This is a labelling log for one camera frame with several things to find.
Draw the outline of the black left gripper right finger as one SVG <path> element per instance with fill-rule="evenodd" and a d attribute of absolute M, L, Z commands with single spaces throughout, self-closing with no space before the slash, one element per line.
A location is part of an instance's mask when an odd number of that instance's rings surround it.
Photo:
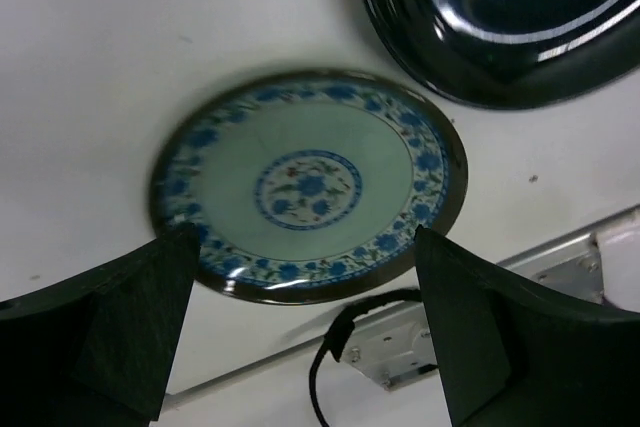
<path fill-rule="evenodd" d="M 639 316 L 581 300 L 419 227 L 415 266 L 455 426 L 635 426 Z"/>

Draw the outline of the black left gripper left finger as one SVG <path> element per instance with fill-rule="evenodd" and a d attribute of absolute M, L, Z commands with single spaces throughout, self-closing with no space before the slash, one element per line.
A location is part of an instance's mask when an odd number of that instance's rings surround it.
<path fill-rule="evenodd" d="M 158 420 L 199 264 L 182 224 L 135 251 L 1 303 L 4 426 Z"/>

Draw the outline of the blue floral green plate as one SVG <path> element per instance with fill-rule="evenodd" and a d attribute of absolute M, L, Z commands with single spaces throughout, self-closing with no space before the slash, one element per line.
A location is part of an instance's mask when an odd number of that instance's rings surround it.
<path fill-rule="evenodd" d="M 447 233 L 467 155 L 432 102 L 342 70 L 264 76 L 182 120 L 149 181 L 156 231 L 190 222 L 198 281 L 261 304 L 337 301 L 413 265 L 418 226 Z"/>

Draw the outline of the glossy black oval plate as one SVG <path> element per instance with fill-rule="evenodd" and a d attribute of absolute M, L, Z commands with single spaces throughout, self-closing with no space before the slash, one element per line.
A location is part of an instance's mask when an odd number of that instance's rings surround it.
<path fill-rule="evenodd" d="M 449 100 L 525 110 L 639 67 L 639 0 L 364 0 L 395 62 Z"/>

